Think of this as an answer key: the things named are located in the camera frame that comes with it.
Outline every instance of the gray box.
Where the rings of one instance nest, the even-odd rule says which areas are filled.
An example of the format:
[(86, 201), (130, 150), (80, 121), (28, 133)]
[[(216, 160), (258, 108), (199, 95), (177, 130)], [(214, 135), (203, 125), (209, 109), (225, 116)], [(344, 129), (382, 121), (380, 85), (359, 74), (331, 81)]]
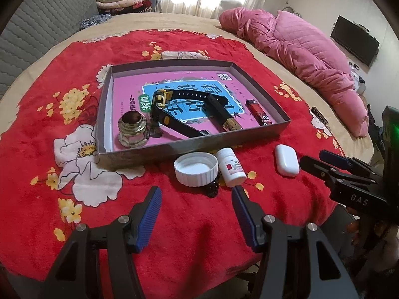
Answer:
[[(178, 140), (168, 144), (143, 146), (142, 148), (130, 148), (126, 150), (112, 151), (109, 144), (111, 131), (112, 90), (116, 77), (138, 75), (156, 72), (175, 71), (225, 71), (230, 72), (258, 102), (277, 121), (276, 124), (247, 128), (232, 132)], [(158, 60), (144, 61), (123, 65), (115, 65), (110, 68), (102, 88), (100, 104), (97, 115), (97, 129), (95, 133), (97, 150), (101, 158), (101, 164), (109, 170), (132, 167), (139, 164), (159, 162), (167, 159), (175, 159), (182, 154), (194, 151), (211, 151), (224, 147), (243, 144), (252, 140), (264, 140), (275, 138), (288, 126), (291, 119), (276, 101), (244, 70), (232, 62), (213, 60)]]

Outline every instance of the stack of folded bedding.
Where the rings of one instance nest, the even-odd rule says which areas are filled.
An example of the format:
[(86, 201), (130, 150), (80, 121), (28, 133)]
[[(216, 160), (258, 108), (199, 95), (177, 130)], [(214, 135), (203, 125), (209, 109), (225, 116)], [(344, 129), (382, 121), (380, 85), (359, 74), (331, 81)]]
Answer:
[(111, 15), (151, 12), (151, 2), (149, 0), (97, 0), (97, 8), (100, 14)]

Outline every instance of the beige bed sheet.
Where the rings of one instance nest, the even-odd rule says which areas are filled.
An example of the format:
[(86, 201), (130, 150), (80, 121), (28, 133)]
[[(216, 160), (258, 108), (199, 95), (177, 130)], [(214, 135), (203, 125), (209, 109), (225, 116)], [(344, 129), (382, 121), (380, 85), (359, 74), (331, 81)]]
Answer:
[(317, 92), (286, 70), (282, 65), (270, 59), (248, 42), (224, 31), (218, 20), (203, 19), (185, 14), (140, 13), (124, 14), (113, 17), (106, 23), (89, 27), (74, 34), (72, 37), (54, 46), (48, 53), (28, 67), (11, 85), (0, 101), (0, 134), (9, 129), (18, 113), (18, 103), (39, 77), (49, 63), (74, 41), (82, 41), (94, 37), (111, 35), (139, 29), (181, 29), (199, 33), (221, 35), (227, 39), (243, 42), (254, 57), (273, 71), (282, 81), (293, 87), (310, 107), (317, 107), (326, 117), (335, 138), (340, 143), (345, 154), (369, 162), (374, 149), (370, 136), (355, 139), (337, 119), (330, 106)]

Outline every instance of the pink quilt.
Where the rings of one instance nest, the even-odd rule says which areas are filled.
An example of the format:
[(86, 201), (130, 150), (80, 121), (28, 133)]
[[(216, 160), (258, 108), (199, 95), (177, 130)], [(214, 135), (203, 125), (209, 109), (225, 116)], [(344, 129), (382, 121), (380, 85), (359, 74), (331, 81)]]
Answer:
[(367, 135), (368, 114), (354, 90), (348, 61), (322, 31), (289, 12), (274, 17), (243, 7), (223, 12), (219, 21), (317, 89), (353, 136)]

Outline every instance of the black flat screen tv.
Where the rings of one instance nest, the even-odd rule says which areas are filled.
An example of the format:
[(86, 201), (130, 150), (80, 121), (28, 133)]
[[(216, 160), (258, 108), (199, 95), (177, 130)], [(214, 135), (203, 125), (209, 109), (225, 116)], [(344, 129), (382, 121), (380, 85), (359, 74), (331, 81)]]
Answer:
[(367, 66), (378, 54), (380, 43), (353, 22), (339, 16), (331, 37)]

